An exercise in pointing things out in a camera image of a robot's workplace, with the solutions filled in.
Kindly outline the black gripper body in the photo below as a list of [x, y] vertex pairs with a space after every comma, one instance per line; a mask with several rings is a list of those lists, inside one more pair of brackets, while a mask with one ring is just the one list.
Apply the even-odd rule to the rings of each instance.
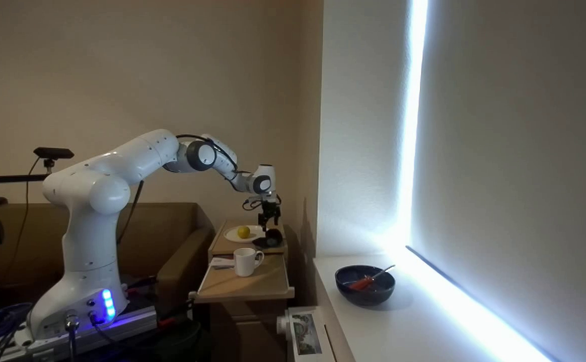
[[280, 202], [278, 200], [262, 200], [260, 202], [260, 212], [259, 212], [259, 224], [267, 228], [270, 223], [280, 220]]

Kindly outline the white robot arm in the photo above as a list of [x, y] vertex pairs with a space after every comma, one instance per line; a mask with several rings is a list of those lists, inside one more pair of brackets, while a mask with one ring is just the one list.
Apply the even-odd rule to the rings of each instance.
[[259, 224], [280, 216], [277, 169], [260, 162], [241, 170], [223, 142], [206, 135], [175, 135], [165, 129], [139, 135], [113, 150], [49, 174], [45, 197], [69, 211], [62, 233], [62, 278], [35, 304], [27, 326], [35, 340], [54, 337], [69, 315], [78, 324], [113, 324], [127, 309], [117, 265], [117, 220], [132, 188], [155, 170], [218, 170], [233, 190], [262, 205]]

